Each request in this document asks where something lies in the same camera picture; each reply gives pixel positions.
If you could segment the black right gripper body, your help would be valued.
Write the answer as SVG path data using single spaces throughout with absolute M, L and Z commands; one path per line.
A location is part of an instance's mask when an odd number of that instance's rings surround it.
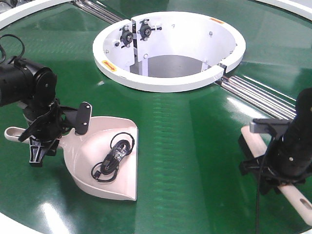
M 252 173 L 257 178 L 260 193 L 265 195 L 279 185 L 304 184 L 312 175 L 312 139 L 272 139 L 265 153 L 253 157 L 243 136 L 239 145 L 245 160 L 239 165 L 241 174 Z

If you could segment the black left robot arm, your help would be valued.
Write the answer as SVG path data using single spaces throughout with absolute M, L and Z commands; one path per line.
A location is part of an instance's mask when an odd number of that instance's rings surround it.
M 92 106 L 82 102 L 78 108 L 63 106 L 56 98 L 57 75 L 48 67 L 14 56 L 0 66 L 0 104 L 19 103 L 27 121 L 26 129 L 10 127 L 19 142 L 27 142 L 29 163 L 41 167 L 45 156 L 54 156 L 60 138 L 72 129 L 87 133 Z

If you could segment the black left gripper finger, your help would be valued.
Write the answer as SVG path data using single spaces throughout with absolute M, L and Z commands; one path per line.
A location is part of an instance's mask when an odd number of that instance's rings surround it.
M 87 133 L 92 114 L 92 105 L 82 102 L 77 110 L 75 119 L 75 134 L 84 135 Z
M 32 167 L 42 167 L 45 156 L 55 156 L 59 146 L 59 139 L 41 141 L 35 137 L 29 138 L 30 159 Z

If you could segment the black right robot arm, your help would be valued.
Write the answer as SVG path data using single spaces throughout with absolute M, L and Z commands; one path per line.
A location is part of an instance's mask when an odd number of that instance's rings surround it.
M 260 193 L 265 195 L 279 185 L 304 184 L 312 175 L 312 90 L 302 90 L 295 104 L 293 120 L 255 118 L 256 134 L 270 134 L 267 149 L 253 156 L 247 137 L 239 137 L 245 160 L 239 165 L 242 175 L 256 177 Z

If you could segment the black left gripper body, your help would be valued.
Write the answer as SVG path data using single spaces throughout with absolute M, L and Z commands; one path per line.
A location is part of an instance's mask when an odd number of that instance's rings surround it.
M 60 104 L 55 98 L 46 107 L 26 106 L 23 115 L 28 127 L 18 137 L 23 142 L 33 136 L 41 141 L 52 141 L 75 126 L 78 109 Z

